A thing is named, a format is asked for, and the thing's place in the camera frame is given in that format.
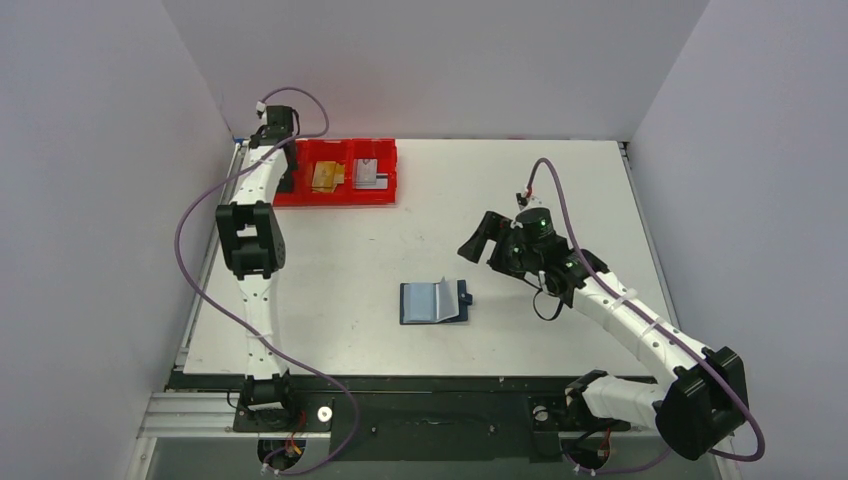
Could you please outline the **navy blue card holder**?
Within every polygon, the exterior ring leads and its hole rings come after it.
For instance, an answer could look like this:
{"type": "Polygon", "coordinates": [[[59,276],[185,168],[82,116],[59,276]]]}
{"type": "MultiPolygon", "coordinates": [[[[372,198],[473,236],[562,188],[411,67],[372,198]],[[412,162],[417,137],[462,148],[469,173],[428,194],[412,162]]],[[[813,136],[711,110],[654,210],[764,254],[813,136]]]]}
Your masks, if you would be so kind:
{"type": "Polygon", "coordinates": [[[473,295],[463,279],[411,282],[399,285],[400,325],[439,325],[467,322],[473,295]]]}

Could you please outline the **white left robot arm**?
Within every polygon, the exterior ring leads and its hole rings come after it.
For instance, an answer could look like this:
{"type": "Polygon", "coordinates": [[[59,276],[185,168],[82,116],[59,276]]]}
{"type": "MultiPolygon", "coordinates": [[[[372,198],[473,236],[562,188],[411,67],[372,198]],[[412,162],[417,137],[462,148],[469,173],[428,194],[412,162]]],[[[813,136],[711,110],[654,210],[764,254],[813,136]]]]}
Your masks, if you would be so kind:
{"type": "Polygon", "coordinates": [[[244,305],[247,365],[237,411],[245,420],[271,430],[298,421],[289,367],[269,344],[276,342],[278,272],[286,258],[285,241],[272,206],[278,184],[297,166],[296,146],[279,142],[299,132],[299,114],[283,105],[259,106],[261,125],[249,138],[245,160],[251,171],[232,199],[216,208],[216,226],[226,267],[237,280],[244,305]]]}

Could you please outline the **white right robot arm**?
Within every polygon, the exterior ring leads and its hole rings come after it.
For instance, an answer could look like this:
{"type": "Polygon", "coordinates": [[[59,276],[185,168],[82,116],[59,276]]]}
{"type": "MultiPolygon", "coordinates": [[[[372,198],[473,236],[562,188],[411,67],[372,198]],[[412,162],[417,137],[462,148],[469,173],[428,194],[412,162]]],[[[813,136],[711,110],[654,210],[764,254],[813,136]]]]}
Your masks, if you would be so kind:
{"type": "Polygon", "coordinates": [[[697,460],[742,426],[748,405],[744,363],[728,347],[713,350],[678,331],[646,307],[607,265],[577,250],[553,227],[545,207],[516,219],[488,211],[457,253],[479,262],[494,244],[488,266],[525,280],[600,325],[654,378],[646,384],[594,370],[569,385],[564,413],[578,427],[615,419],[657,431],[678,455],[697,460]]]}

